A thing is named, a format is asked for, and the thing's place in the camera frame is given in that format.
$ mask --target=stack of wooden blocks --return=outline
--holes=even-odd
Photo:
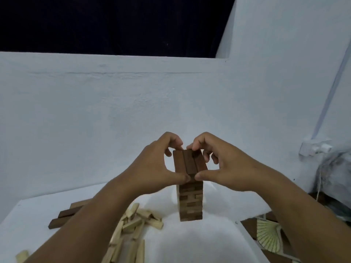
[[[177,186],[180,221],[201,220],[203,182],[194,179],[196,173],[207,170],[201,150],[174,150],[173,159],[175,171],[191,177],[190,182]]]

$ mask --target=textured wall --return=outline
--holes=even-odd
[[[164,131],[213,132],[295,179],[350,15],[350,0],[237,0],[227,60],[0,53],[0,220],[19,199],[110,180]],[[221,192],[243,216],[265,208]]]

